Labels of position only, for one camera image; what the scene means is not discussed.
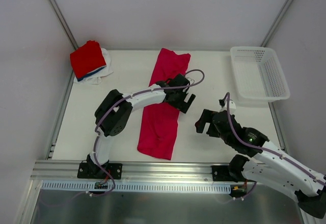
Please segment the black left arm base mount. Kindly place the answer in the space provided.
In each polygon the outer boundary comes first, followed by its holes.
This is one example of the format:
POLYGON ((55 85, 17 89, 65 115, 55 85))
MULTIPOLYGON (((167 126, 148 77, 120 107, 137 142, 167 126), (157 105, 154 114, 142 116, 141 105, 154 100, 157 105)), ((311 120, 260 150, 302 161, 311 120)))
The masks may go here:
MULTIPOLYGON (((122 175, 121 163, 105 163, 102 167, 112 176, 113 179, 121 179, 122 175)), ((82 161, 79 164, 77 178, 79 179, 105 179, 107 174, 93 161, 82 161)))

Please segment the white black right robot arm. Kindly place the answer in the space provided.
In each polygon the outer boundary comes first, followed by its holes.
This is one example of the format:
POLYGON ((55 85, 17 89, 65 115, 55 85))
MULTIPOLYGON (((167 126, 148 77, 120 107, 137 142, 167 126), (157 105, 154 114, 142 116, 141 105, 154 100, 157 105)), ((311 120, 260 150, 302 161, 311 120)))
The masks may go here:
POLYGON ((262 183, 294 200, 309 215, 325 217, 325 175, 295 160, 276 147, 266 135, 242 127, 227 111, 203 110, 195 123, 197 133, 209 124, 209 136, 220 138, 237 154, 228 165, 234 181, 262 183))

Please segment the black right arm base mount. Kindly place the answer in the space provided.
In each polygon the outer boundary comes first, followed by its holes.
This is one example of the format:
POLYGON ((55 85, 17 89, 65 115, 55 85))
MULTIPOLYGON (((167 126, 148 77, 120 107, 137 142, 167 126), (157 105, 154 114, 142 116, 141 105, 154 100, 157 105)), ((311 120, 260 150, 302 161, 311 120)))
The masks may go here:
POLYGON ((214 182, 244 182, 244 177, 232 176, 228 165, 212 165, 211 175, 214 182))

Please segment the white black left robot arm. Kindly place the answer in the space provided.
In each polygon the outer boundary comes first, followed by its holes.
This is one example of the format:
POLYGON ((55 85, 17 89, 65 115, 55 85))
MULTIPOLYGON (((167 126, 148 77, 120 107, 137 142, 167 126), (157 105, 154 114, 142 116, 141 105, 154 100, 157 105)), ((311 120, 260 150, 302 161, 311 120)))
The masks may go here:
POLYGON ((111 90, 95 111, 95 133, 97 137, 92 152, 79 164, 79 179, 121 179, 123 164, 109 160, 112 137, 121 133, 132 112, 153 104, 166 103, 182 113, 186 113, 195 99, 192 94, 185 101, 188 90, 194 86, 184 75, 158 81, 148 88, 123 94, 111 90))

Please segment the crimson pink t-shirt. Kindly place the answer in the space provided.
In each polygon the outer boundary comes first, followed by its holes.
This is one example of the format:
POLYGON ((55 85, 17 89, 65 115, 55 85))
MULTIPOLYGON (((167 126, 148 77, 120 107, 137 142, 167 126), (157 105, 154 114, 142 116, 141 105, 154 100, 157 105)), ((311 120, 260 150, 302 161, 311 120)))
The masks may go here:
MULTIPOLYGON (((158 54, 149 85, 185 74, 191 55, 176 54, 166 48, 158 54)), ((171 160, 177 137, 179 110, 167 103, 143 109, 137 150, 145 155, 171 160)))

